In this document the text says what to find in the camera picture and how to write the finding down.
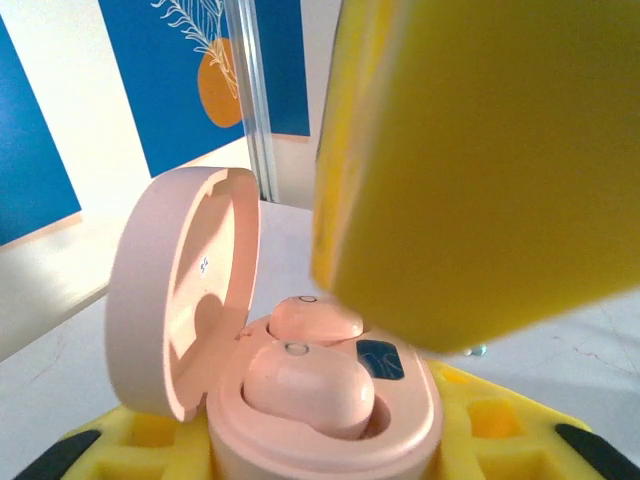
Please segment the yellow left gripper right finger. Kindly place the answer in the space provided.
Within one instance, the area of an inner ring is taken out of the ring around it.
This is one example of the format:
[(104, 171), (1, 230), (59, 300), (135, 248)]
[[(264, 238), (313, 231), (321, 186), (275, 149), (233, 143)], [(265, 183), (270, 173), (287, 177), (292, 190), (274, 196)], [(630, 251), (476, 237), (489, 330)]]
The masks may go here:
[(584, 422), (429, 360), (444, 408), (427, 480), (625, 480), (625, 456)]

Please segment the pink earbud charging case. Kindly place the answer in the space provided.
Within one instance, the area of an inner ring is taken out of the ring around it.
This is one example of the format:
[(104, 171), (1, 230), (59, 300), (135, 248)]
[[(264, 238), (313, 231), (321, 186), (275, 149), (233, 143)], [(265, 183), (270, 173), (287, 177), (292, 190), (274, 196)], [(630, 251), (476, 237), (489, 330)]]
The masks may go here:
[(257, 352), (283, 341), (271, 314), (251, 320), (260, 247), (259, 192), (243, 168), (160, 175), (135, 205), (117, 249), (105, 316), (120, 401), (179, 422), (203, 413), (222, 480), (426, 480), (443, 408), (418, 352), (368, 327), (321, 346), (358, 361), (375, 404), (355, 440), (253, 409), (242, 393)]

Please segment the aluminium frame post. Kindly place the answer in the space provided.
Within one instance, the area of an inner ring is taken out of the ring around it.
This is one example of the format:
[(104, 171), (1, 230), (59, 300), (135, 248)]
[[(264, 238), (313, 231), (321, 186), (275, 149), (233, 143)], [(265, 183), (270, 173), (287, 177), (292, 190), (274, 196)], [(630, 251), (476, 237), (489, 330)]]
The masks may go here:
[(224, 0), (251, 168), (261, 199), (279, 203), (255, 0)]

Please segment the pink wireless earbud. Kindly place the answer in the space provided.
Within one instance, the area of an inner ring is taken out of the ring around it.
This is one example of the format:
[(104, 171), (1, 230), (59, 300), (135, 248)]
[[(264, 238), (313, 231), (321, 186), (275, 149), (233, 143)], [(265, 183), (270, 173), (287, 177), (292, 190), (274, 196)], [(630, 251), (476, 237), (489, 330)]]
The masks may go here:
[(268, 330), (279, 340), (329, 346), (360, 336), (364, 324), (331, 298), (294, 296), (274, 308)]
[(242, 393), (257, 411), (345, 440), (364, 433), (376, 398), (370, 374), (349, 355), (287, 341), (272, 342), (257, 352)]

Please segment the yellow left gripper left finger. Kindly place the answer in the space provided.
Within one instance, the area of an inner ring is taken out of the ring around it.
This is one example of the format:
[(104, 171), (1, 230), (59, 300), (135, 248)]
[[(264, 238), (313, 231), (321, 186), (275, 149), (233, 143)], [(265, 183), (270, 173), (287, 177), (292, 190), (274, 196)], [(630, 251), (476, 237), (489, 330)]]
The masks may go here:
[(68, 432), (12, 480), (215, 480), (208, 421), (118, 406)]

